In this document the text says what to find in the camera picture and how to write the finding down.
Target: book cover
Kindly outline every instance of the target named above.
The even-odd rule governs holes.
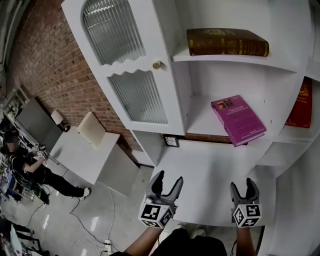
[[[269,43],[245,29],[188,29],[186,36],[191,56],[227,54],[266,57],[269,54]]]
[[[235,147],[265,134],[265,126],[240,95],[212,101],[211,107]]]
[[[309,77],[303,79],[298,97],[291,113],[285,122],[287,126],[310,128],[312,117],[312,80]]]

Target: white shoe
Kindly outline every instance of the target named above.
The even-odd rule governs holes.
[[[184,229],[185,230],[186,227],[182,223],[180,223],[180,224],[176,225],[174,230],[178,230],[178,229]]]
[[[195,232],[192,233],[191,239],[194,239],[197,236],[205,237],[206,236],[206,231],[204,229],[202,229],[202,228],[198,228]]]
[[[89,196],[91,194],[91,190],[90,188],[85,188],[84,189],[84,193],[82,197],[79,197],[80,200],[85,200],[87,196]]]

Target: red brick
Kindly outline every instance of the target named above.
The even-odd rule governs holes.
[[[12,46],[7,93],[23,84],[49,112],[58,110],[74,126],[93,111],[107,131],[121,135],[121,148],[141,150],[92,74],[61,2],[31,0],[27,6]]]

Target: brass knob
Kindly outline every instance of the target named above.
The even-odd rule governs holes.
[[[154,62],[153,64],[152,64],[152,67],[155,69],[155,70],[158,70],[158,69],[160,69],[161,68],[161,65],[162,65],[163,63],[160,61],[160,60],[158,60],[158,61],[156,61],[156,62]]]

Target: black and white marker cube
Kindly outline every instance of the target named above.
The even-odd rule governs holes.
[[[233,217],[239,228],[254,227],[262,217],[262,206],[261,204],[239,204]]]
[[[163,229],[173,215],[174,213],[168,205],[142,203],[139,220],[146,226]]]

